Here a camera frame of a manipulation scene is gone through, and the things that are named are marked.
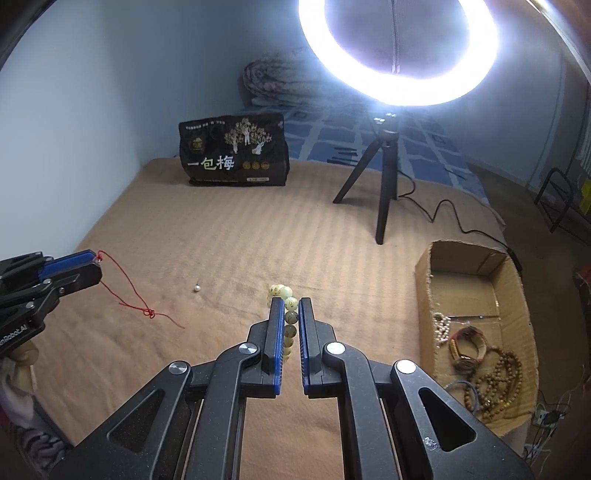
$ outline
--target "black package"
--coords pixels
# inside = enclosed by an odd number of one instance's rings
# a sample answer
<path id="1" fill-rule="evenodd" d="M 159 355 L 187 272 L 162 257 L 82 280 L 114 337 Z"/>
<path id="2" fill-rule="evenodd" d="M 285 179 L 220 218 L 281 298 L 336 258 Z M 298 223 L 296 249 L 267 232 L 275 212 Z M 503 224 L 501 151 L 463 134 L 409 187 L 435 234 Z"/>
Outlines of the black package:
<path id="1" fill-rule="evenodd" d="M 285 185 L 290 161 L 282 114 L 218 116 L 180 123 L 178 130 L 191 185 Z"/>

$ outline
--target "red string bracelet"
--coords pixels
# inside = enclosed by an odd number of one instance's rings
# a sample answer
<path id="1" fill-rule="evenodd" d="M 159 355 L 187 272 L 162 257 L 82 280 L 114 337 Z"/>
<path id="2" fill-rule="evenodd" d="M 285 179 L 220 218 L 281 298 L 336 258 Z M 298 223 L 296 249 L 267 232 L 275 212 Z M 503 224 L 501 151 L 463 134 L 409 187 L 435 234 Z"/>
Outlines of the red string bracelet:
<path id="1" fill-rule="evenodd" d="M 134 310 L 139 310 L 141 312 L 143 312 L 144 315 L 146 315 L 146 317 L 150 317 L 151 319 L 153 319 L 154 317 L 160 315 L 162 317 L 166 317 L 168 318 L 171 322 L 173 322 L 177 327 L 184 329 L 184 327 L 180 324 L 178 324 L 177 322 L 175 322 L 173 320 L 172 317 L 170 317 L 169 315 L 166 315 L 165 313 L 156 313 L 154 310 L 152 310 L 150 307 L 148 307 L 148 304 L 146 303 L 146 301 L 142 298 L 142 295 L 140 295 L 138 293 L 138 291 L 135 289 L 135 285 L 134 283 L 131 281 L 131 278 L 129 277 L 129 275 L 125 272 L 125 270 L 123 270 L 123 267 L 121 267 L 121 265 L 119 265 L 119 263 L 117 262 L 117 260 L 115 260 L 112 256 L 110 256 L 107 252 L 105 252 L 104 250 L 98 250 L 98 252 L 96 253 L 96 259 L 100 262 L 103 260 L 103 254 L 106 255 L 107 257 L 109 257 L 113 263 L 115 265 L 117 265 L 117 267 L 121 270 L 121 273 L 123 275 L 125 275 L 125 278 L 127 278 L 127 281 L 129 282 L 129 285 L 131 285 L 131 288 L 134 289 L 134 293 L 137 295 L 137 297 L 142 301 L 142 303 L 144 304 L 143 307 L 136 307 L 134 305 L 130 305 L 129 303 L 127 303 L 124 299 L 122 299 L 121 297 L 119 297 L 119 295 L 117 295 L 113 290 L 111 290 L 109 288 L 109 286 L 103 282 L 102 280 L 100 281 L 100 283 L 104 286 L 104 288 L 106 288 L 109 293 L 111 293 L 111 295 L 113 295 L 114 297 L 116 297 L 119 300 L 119 305 L 124 306 L 124 307 L 128 307 L 130 309 L 134 309 Z"/>

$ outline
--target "open cardboard box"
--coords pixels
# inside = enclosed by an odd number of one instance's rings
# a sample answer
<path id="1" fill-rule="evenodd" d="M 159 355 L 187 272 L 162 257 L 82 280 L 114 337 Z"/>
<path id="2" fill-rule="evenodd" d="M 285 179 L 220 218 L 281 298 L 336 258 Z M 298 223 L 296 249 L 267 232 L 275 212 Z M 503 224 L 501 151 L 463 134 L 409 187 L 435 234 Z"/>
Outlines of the open cardboard box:
<path id="1" fill-rule="evenodd" d="M 507 254 L 464 242 L 433 242 L 415 269 L 420 324 L 421 368 L 440 385 L 466 379 L 453 368 L 447 343 L 436 346 L 433 314 L 462 317 L 452 321 L 450 335 L 466 325 L 482 330 L 489 345 L 513 350 L 521 360 L 523 380 L 517 400 L 502 417 L 486 424 L 499 437 L 530 420 L 538 394 L 538 355 L 521 279 Z M 476 348 L 462 342 L 462 352 Z M 491 372 L 498 355 L 489 353 L 479 375 Z M 451 394 L 462 404 L 463 388 Z"/>

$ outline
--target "tripod leg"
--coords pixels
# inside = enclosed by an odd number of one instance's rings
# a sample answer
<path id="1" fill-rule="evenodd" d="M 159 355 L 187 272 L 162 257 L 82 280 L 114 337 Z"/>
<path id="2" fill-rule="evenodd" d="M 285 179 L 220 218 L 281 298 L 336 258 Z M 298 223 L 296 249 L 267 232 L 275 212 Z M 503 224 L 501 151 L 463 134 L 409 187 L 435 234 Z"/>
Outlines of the tripod leg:
<path id="1" fill-rule="evenodd" d="M 379 193 L 378 226 L 375 231 L 375 241 L 378 245 L 384 244 L 390 200 L 397 197 L 398 142 L 385 142 L 382 151 L 384 152 L 382 187 Z"/>
<path id="2" fill-rule="evenodd" d="M 349 175 L 349 178 L 347 179 L 347 181 L 345 182 L 345 184 L 341 188 L 340 192 L 337 194 L 337 196 L 333 200 L 333 203 L 340 203 L 343 200 L 345 195 L 347 195 L 347 192 L 351 189 L 351 187 L 357 181 L 359 176 L 367 168 L 367 166 L 369 165 L 369 162 L 371 162 L 372 158 L 378 152 L 381 143 L 382 143 L 382 141 L 376 138 L 374 141 L 372 141 L 369 144 L 369 146 L 365 150 L 364 154 L 359 159 L 359 163 L 357 163 L 357 165 L 355 165 L 355 168 L 351 172 L 351 175 Z"/>

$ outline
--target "brown bed sheet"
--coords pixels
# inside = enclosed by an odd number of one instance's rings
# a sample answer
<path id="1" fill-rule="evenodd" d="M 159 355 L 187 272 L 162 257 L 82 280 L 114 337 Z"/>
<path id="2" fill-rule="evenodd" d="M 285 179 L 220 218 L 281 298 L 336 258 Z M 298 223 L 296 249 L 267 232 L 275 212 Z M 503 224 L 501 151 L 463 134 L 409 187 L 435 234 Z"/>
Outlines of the brown bed sheet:
<path id="1" fill-rule="evenodd" d="M 293 162 L 285 187 L 194 188 L 178 159 L 150 162 L 80 248 L 113 255 L 148 304 L 185 329 L 119 306 L 102 286 L 64 298 L 37 338 L 36 371 L 41 403 L 71 439 L 81 441 L 169 362 L 210 361 L 244 340 L 249 326 L 266 318 L 273 283 L 311 297 L 317 318 L 369 358 L 418 361 L 414 266 L 420 255 L 440 238 L 497 245 L 463 235 L 451 208 L 430 224 L 401 200 L 391 205 L 379 246 L 380 174 L 366 171 L 343 203 L 333 205 L 349 173 Z M 410 189 L 408 180 L 400 183 L 401 192 Z M 465 229 L 502 237 L 493 212 L 474 197 L 417 184 L 414 198 L 431 212 L 441 198 L 452 199 Z M 103 272 L 109 286 L 135 302 L 109 261 Z M 343 478 L 336 402 L 304 396 L 298 355 L 285 365 L 277 399 L 248 401 L 241 478 Z"/>

